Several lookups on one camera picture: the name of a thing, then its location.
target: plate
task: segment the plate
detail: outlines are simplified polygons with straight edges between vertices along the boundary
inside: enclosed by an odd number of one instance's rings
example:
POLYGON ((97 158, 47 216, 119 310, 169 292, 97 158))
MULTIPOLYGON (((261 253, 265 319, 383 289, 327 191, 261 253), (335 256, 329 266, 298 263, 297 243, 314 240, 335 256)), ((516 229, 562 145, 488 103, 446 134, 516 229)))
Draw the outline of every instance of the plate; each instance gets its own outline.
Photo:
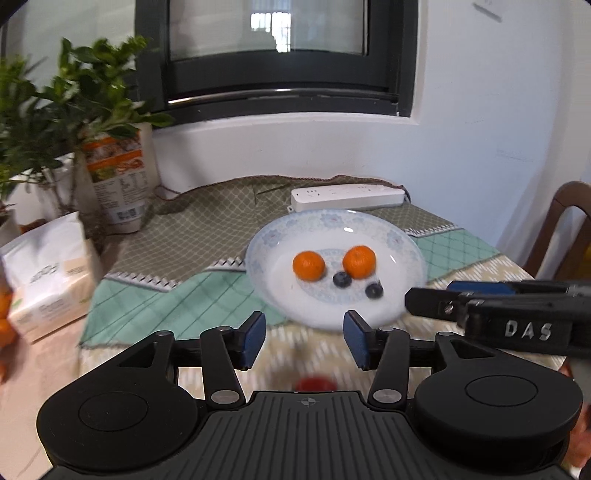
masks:
POLYGON ((425 285, 427 266, 416 244, 401 229, 380 218, 351 210, 308 210, 281 217, 263 227, 246 250, 246 273, 266 303, 295 322, 324 330, 342 330, 343 315, 356 310, 373 328, 392 323, 404 309, 404 294, 425 285), (347 250, 367 245, 376 254, 375 274, 337 288, 347 250), (317 282, 299 280, 294 257, 319 253, 326 274, 317 282), (380 281, 381 299, 370 300, 365 287, 380 281))

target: snack bag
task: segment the snack bag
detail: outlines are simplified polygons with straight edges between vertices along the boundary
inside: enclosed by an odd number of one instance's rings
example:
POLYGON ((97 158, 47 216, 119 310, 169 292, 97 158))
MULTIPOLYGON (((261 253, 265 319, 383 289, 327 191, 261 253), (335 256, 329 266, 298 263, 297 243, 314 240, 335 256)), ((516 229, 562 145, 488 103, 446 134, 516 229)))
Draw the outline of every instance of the snack bag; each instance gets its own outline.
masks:
POLYGON ((105 216, 109 233, 137 232, 160 182, 151 133, 151 125, 142 124, 135 138, 104 137, 84 147, 95 208, 105 216))

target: orange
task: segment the orange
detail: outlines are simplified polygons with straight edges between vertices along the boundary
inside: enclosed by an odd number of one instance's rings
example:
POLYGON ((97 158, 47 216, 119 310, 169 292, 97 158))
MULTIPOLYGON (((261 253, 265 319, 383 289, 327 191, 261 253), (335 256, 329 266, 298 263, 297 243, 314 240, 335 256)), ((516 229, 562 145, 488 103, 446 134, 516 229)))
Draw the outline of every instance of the orange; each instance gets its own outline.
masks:
POLYGON ((6 319, 0 319, 0 348, 10 345, 17 339, 17 333, 6 319))
POLYGON ((322 278, 326 265, 316 252, 301 252, 294 257, 293 269, 296 276, 304 281, 316 281, 322 278))
POLYGON ((0 294, 0 318, 8 317, 10 311, 10 304, 12 302, 12 292, 10 290, 0 294))
POLYGON ((343 268, 355 280, 369 277, 375 271, 375 253, 370 247, 358 245, 343 257, 343 268))

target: white power strip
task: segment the white power strip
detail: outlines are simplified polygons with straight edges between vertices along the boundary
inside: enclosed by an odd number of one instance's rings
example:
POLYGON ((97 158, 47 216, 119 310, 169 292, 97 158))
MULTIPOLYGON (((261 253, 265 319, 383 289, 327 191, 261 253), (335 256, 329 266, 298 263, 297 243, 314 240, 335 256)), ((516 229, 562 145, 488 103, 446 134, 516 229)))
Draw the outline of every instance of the white power strip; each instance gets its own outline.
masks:
POLYGON ((291 207, 295 212, 322 208, 365 210, 396 207, 404 203, 405 191, 383 185, 351 183, 324 185, 291 191, 291 207))

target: screw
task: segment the screw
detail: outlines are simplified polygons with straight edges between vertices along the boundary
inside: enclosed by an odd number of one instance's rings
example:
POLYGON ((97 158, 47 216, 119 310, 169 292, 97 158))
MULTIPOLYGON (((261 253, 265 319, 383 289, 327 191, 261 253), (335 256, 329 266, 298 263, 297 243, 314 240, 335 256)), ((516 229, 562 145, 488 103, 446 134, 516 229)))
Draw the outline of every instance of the screw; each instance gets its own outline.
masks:
POLYGON ((212 402, 219 405, 229 405, 230 403, 237 402, 240 399, 240 395, 238 392, 234 392, 234 390, 218 390, 210 398, 212 402))
POLYGON ((402 394, 398 390, 383 388, 374 392, 374 400, 380 403, 396 403, 402 399, 402 394))

